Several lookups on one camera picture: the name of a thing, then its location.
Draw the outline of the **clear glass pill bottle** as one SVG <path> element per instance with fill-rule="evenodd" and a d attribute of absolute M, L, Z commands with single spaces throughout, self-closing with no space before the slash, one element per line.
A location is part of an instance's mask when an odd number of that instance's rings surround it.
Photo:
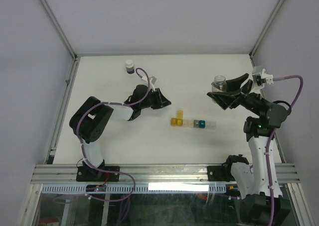
<path fill-rule="evenodd" d="M 211 84 L 212 92 L 227 92 L 227 83 L 226 78 L 222 75 L 214 77 L 214 80 Z"/>

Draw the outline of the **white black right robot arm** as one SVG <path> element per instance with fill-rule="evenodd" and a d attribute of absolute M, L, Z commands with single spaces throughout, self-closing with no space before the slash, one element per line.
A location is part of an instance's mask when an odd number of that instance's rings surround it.
<path fill-rule="evenodd" d="M 274 83 L 273 75 L 249 74 L 227 80 L 218 75 L 207 95 L 222 109 L 242 106 L 256 114 L 247 117 L 243 131 L 252 155 L 252 163 L 242 155 L 229 155 L 222 170 L 215 174 L 221 180 L 235 180 L 240 192 L 240 220 L 257 226 L 278 225 L 289 214 L 289 207 L 278 183 L 274 163 L 274 134 L 291 114 L 292 106 L 284 101 L 270 102 L 253 92 Z"/>

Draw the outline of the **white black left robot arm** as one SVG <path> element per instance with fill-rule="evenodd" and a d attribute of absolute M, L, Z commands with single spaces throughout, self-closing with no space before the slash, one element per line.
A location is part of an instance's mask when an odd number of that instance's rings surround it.
<path fill-rule="evenodd" d="M 158 110 L 171 105 L 159 88 L 137 85 L 124 103 L 105 103 L 90 96 L 76 111 L 69 121 L 73 133 L 79 137 L 85 152 L 82 166 L 79 167 L 77 181 L 92 180 L 95 182 L 109 179 L 116 181 L 114 173 L 120 168 L 107 168 L 101 154 L 99 138 L 111 119 L 133 121 L 141 115 L 143 109 Z"/>

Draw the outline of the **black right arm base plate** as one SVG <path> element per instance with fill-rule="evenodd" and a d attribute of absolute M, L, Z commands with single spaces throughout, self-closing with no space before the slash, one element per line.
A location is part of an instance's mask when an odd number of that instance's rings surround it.
<path fill-rule="evenodd" d="M 234 180 L 225 166 L 207 166 L 207 177 L 209 182 L 230 182 Z"/>

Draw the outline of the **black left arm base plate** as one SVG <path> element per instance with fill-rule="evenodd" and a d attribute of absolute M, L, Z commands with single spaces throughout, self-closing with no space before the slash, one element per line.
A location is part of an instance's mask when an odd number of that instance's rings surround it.
<path fill-rule="evenodd" d="M 79 166 L 76 175 L 77 182 L 118 182 L 119 181 L 119 166 L 104 166 L 103 170 L 116 171 L 117 173 L 105 173 L 90 168 L 87 165 Z"/>

